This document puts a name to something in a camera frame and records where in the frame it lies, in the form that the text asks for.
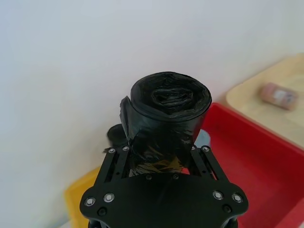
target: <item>black garbage bag roll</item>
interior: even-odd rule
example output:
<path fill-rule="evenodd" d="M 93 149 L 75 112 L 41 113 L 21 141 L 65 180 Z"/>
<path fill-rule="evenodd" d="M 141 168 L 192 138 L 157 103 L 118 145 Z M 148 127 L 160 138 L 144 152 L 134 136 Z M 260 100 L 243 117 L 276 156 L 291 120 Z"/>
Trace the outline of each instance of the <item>black garbage bag roll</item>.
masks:
<path fill-rule="evenodd" d="M 160 72 L 137 81 L 120 107 L 132 149 L 130 176 L 181 172 L 211 104 L 210 91 L 196 79 Z"/>

